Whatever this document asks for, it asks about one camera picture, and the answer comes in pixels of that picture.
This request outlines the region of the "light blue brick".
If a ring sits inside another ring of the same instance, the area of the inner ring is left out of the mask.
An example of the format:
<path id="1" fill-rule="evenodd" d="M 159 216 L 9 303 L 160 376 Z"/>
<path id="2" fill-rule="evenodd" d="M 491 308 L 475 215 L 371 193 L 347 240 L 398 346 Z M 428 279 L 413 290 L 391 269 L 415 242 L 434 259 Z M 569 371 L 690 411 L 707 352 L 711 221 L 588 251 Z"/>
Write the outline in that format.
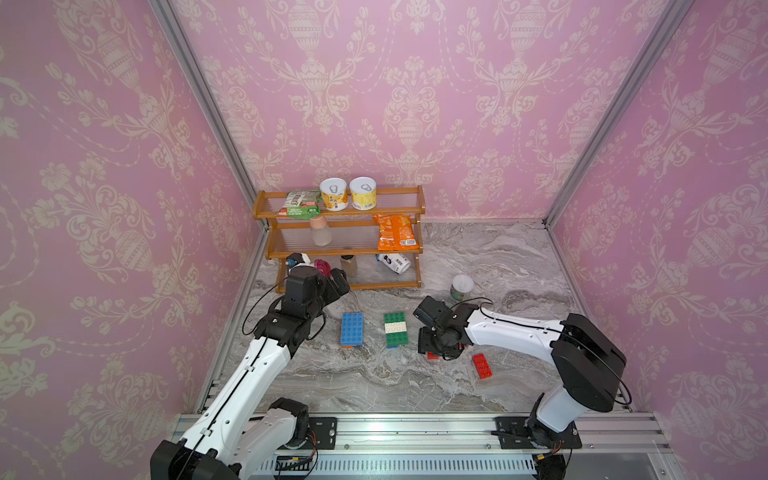
<path id="1" fill-rule="evenodd" d="M 363 344 L 363 335 L 361 332 L 343 333 L 340 338 L 340 345 L 343 348 L 361 346 Z"/>
<path id="2" fill-rule="evenodd" d="M 349 323 L 342 326 L 341 335 L 346 337 L 361 337 L 363 335 L 362 323 Z"/>
<path id="3" fill-rule="evenodd" d="M 364 323 L 364 315 L 361 312 L 344 313 L 342 322 L 344 325 L 362 325 Z"/>

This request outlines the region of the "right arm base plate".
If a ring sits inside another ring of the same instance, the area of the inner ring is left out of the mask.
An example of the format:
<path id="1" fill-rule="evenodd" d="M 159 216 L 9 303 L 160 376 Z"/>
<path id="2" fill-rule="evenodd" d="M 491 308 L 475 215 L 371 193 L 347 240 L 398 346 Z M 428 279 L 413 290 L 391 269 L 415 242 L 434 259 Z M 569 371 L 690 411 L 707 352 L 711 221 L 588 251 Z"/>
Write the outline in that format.
<path id="1" fill-rule="evenodd" d="M 511 449 L 555 450 L 557 447 L 581 449 L 579 432 L 571 422 L 562 432 L 556 432 L 543 423 L 522 416 L 500 416 L 494 419 L 492 435 L 499 439 L 500 447 Z"/>

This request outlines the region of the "white brick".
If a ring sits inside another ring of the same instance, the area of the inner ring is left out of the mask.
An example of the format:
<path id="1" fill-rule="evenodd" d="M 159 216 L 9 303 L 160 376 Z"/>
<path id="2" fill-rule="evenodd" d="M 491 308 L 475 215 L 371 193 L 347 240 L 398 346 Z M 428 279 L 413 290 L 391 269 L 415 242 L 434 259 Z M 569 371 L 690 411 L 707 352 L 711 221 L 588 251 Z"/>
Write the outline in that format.
<path id="1" fill-rule="evenodd" d="M 390 322 L 385 324 L 385 333 L 387 335 L 406 331 L 407 324 L 405 322 Z"/>

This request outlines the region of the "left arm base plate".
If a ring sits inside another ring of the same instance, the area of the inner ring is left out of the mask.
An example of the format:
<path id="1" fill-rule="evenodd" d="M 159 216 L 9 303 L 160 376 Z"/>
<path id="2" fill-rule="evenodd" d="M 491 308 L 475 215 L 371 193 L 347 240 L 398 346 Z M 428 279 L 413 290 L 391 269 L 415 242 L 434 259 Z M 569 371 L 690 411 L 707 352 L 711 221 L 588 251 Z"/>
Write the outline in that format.
<path id="1" fill-rule="evenodd" d="M 334 450 L 336 447 L 337 430 L 337 417 L 309 416 L 299 419 L 294 435 L 294 448 Z"/>

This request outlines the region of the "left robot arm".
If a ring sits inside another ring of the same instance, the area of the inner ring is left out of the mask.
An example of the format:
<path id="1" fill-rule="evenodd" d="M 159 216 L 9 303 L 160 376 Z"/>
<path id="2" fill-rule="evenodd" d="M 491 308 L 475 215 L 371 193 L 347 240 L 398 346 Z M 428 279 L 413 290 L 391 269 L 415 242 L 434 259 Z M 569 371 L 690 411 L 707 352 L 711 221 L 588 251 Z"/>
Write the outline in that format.
<path id="1" fill-rule="evenodd" d="M 264 416 L 250 421 L 273 381 L 298 348 L 315 337 L 312 324 L 350 286 L 338 268 L 322 273 L 304 263 L 290 268 L 285 292 L 256 323 L 239 366 L 198 420 L 176 441 L 164 441 L 150 459 L 153 479 L 248 479 L 278 450 L 306 449 L 317 455 L 307 405 L 274 401 Z"/>

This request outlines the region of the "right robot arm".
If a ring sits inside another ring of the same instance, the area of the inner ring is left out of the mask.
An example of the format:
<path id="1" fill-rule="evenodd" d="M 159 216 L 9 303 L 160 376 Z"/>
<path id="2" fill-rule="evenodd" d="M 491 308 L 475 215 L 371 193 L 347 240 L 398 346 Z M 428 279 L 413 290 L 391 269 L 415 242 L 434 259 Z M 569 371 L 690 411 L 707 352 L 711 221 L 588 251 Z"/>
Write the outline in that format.
<path id="1" fill-rule="evenodd" d="M 559 384 L 537 398 L 531 413 L 512 433 L 524 448 L 577 448 L 573 429 L 585 413 L 608 413 L 618 403 L 626 356 L 586 316 L 570 313 L 563 320 L 535 320 L 491 312 L 461 302 L 449 306 L 431 296 L 415 308 L 423 327 L 418 351 L 455 360 L 471 346 L 492 346 L 528 355 L 553 366 Z"/>

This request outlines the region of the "green brick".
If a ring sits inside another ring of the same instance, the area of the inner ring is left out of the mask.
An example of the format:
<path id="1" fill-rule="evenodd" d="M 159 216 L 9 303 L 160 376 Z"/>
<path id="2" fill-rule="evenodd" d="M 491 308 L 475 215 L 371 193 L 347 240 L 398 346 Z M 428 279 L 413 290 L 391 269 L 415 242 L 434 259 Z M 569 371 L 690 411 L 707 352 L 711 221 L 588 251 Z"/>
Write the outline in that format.
<path id="1" fill-rule="evenodd" d="M 393 312 L 384 315 L 384 321 L 386 324 L 405 322 L 406 317 L 403 312 Z"/>
<path id="2" fill-rule="evenodd" d="M 409 338 L 407 332 L 385 335 L 386 345 L 407 345 Z"/>

